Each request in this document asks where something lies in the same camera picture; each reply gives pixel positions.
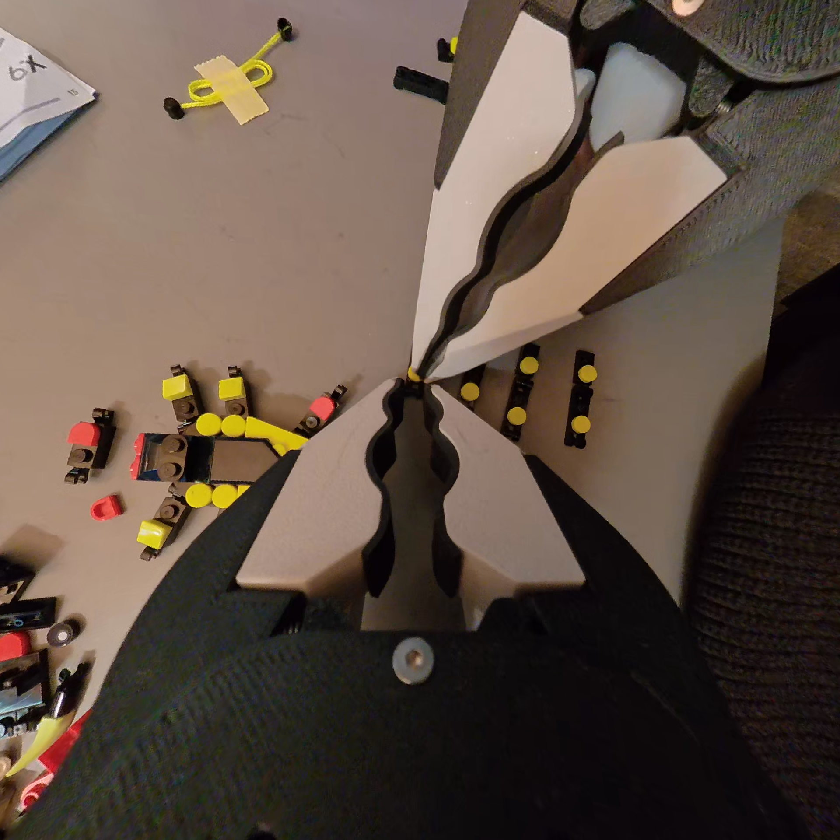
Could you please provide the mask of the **masking tape piece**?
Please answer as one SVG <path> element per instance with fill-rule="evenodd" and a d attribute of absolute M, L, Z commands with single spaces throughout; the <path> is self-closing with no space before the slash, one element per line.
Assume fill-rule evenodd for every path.
<path fill-rule="evenodd" d="M 268 112 L 257 88 L 269 82 L 273 70 L 262 59 L 236 65 L 226 56 L 216 56 L 195 66 L 200 78 L 188 88 L 190 105 L 223 104 L 239 125 Z"/>

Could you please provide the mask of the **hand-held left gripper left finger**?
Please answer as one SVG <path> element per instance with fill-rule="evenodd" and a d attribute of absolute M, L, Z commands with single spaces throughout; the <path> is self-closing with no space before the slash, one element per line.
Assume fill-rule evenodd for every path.
<path fill-rule="evenodd" d="M 299 451 L 237 574 L 247 589 L 378 597 L 395 539 L 384 478 L 396 462 L 403 379 L 388 379 Z"/>

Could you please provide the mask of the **pile of loose lego pieces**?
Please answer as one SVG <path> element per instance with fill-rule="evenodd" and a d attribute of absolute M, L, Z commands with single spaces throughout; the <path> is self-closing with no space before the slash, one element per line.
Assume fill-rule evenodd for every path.
<path fill-rule="evenodd" d="M 28 598 L 35 570 L 1 558 L 2 834 L 46 792 L 76 745 L 91 662 L 52 668 L 50 656 L 75 643 L 86 622 L 58 616 L 54 596 Z"/>

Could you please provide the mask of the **yellow black lego model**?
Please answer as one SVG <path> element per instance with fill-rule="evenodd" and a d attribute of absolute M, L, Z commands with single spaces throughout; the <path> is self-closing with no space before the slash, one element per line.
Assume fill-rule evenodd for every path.
<path fill-rule="evenodd" d="M 144 433 L 134 441 L 131 478 L 168 486 L 155 514 L 141 522 L 137 542 L 143 561 L 156 559 L 171 545 L 192 511 L 229 508 L 283 456 L 298 451 L 340 413 L 344 384 L 320 394 L 291 430 L 259 419 L 249 382 L 230 365 L 217 385 L 221 413 L 208 412 L 198 385 L 180 364 L 161 385 L 176 430 Z"/>

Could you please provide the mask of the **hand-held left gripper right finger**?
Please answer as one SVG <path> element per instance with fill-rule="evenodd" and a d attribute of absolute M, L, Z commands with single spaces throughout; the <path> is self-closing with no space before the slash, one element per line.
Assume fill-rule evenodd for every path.
<path fill-rule="evenodd" d="M 580 587 L 583 571 L 521 450 L 438 385 L 428 387 L 430 464 L 443 496 L 433 569 L 450 597 Z"/>

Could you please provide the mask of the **black lego leg red tip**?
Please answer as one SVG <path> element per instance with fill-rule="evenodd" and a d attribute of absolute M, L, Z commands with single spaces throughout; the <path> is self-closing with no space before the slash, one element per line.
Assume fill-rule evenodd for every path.
<path fill-rule="evenodd" d="M 84 485 L 106 467 L 117 432 L 117 413 L 109 408 L 94 408 L 91 420 L 76 423 L 68 433 L 70 453 L 64 481 L 68 485 Z"/>

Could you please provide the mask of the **white instruction booklet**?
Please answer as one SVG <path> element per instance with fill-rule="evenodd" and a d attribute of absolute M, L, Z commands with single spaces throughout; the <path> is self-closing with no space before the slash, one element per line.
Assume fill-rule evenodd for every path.
<path fill-rule="evenodd" d="M 1 180 L 98 98 L 37 48 L 1 30 Z"/>

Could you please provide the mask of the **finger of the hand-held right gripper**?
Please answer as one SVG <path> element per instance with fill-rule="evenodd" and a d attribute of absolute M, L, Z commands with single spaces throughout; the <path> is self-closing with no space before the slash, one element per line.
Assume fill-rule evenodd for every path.
<path fill-rule="evenodd" d="M 581 132 L 589 71 L 552 9 L 469 9 L 459 32 L 434 175 L 411 366 L 444 375 L 466 298 L 501 233 Z"/>
<path fill-rule="evenodd" d="M 540 255 L 514 245 L 476 324 L 452 336 L 423 373 L 444 379 L 581 320 L 582 308 L 727 181 L 689 136 L 621 144 L 600 156 Z"/>

